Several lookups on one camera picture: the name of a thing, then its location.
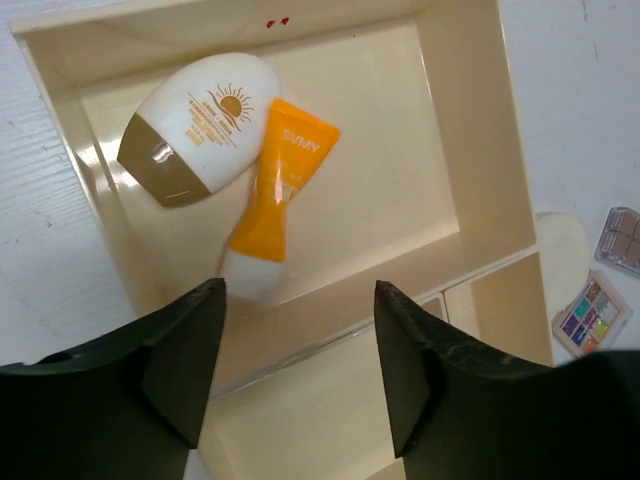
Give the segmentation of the orange sunscreen tube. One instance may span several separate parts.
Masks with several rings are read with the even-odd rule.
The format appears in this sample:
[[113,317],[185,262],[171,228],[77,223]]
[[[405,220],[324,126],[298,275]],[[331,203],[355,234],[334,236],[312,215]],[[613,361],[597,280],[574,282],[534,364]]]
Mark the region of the orange sunscreen tube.
[[340,130],[276,98],[247,208],[233,230],[220,275],[227,293],[261,300],[278,284],[287,256],[287,207],[340,138]]

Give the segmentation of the round white powder puff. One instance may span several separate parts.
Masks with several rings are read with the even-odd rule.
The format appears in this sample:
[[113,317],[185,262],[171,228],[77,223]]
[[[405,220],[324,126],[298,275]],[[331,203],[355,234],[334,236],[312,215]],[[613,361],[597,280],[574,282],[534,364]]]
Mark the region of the round white powder puff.
[[563,212],[535,215],[547,317],[552,320],[582,291],[590,270],[591,242],[583,222]]

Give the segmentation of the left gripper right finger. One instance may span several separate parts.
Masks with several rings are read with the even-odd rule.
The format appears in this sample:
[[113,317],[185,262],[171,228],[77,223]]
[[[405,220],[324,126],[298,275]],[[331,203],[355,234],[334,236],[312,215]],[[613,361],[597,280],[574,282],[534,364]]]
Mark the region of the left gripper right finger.
[[635,479],[639,355],[547,367],[491,347],[375,288],[394,453],[410,479]]

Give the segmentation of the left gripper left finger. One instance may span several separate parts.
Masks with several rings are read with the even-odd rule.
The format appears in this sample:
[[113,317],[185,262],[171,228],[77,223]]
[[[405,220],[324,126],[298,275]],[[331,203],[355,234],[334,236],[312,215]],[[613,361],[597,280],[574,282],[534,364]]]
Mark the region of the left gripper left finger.
[[226,316],[210,279],[123,327],[1,369],[5,479],[207,479],[198,450]]

